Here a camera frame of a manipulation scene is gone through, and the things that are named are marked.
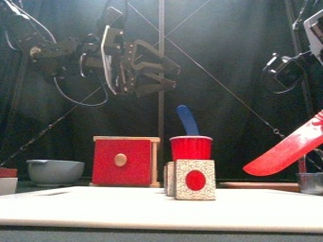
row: metal pole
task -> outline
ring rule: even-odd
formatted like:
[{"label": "metal pole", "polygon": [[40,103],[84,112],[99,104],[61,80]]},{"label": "metal pole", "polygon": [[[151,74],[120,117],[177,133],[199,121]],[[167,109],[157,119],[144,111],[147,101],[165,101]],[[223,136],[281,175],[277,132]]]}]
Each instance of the metal pole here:
[{"label": "metal pole", "polygon": [[[165,45],[164,45],[164,26],[165,26],[165,12],[164,12],[165,3],[164,0],[159,0],[159,52],[164,55]],[[157,136],[160,138],[160,146],[159,146],[159,168],[157,170],[163,170],[163,162],[164,162],[164,92],[159,92],[157,96]]]},{"label": "metal pole", "polygon": [[[293,45],[293,52],[295,55],[299,55],[301,53],[301,46],[299,41],[299,35],[292,30],[292,23],[295,22],[295,16],[293,16],[293,10],[292,10],[292,4],[289,0],[285,0],[285,7],[287,7],[287,15],[288,15],[288,26],[289,26],[289,34],[292,39],[292,45]],[[303,97],[305,102],[305,109],[307,109],[307,115],[308,117],[313,116],[313,107],[311,103],[311,90],[309,90],[309,84],[308,80],[304,78],[301,81],[301,90],[303,90]]]}]

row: blue spatula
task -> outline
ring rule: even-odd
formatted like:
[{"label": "blue spatula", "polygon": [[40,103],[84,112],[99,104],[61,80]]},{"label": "blue spatula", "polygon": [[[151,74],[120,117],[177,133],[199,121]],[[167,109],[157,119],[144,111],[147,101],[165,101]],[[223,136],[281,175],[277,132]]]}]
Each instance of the blue spatula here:
[{"label": "blue spatula", "polygon": [[187,135],[199,135],[195,117],[185,105],[176,108],[176,113],[183,123]]}]

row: small box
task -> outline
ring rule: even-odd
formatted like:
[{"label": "small box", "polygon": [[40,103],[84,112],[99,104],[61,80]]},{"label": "small box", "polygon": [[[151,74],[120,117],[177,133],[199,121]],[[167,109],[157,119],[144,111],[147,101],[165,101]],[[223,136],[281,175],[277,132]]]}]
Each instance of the small box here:
[{"label": "small box", "polygon": [[173,162],[167,163],[167,196],[175,196],[175,169]]},{"label": "small box", "polygon": [[95,136],[93,185],[159,187],[157,137]]},{"label": "small box", "polygon": [[185,200],[216,199],[216,172],[212,160],[176,160],[175,198]]}]

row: wooden box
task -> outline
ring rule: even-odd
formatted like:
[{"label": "wooden box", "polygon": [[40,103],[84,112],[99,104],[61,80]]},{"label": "wooden box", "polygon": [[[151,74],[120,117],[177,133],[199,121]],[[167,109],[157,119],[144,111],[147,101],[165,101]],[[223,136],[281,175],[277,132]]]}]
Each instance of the wooden box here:
[{"label": "wooden box", "polygon": [[93,185],[159,187],[157,137],[95,136]]}]

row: white block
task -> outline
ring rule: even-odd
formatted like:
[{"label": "white block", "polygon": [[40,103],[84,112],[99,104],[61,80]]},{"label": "white block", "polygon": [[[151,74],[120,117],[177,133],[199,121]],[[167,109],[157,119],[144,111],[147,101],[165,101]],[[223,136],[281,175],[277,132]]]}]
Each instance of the white block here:
[{"label": "white block", "polygon": [[175,198],[216,199],[216,171],[212,160],[176,160]]}]

